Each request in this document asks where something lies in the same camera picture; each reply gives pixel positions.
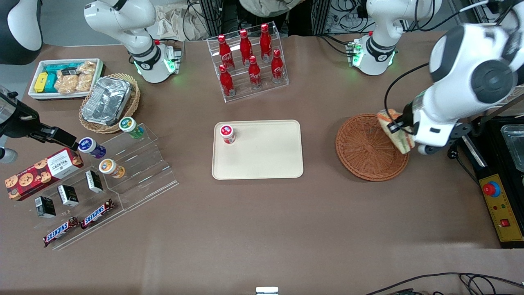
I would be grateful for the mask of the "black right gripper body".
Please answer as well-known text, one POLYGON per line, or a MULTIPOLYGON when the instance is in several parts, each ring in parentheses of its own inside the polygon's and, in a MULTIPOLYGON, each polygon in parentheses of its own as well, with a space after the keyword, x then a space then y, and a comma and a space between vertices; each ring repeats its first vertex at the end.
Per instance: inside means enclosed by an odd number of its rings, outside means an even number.
POLYGON ((17 92, 1 93, 1 136, 40 140, 37 133, 41 123, 38 112, 19 101, 17 95, 17 92))

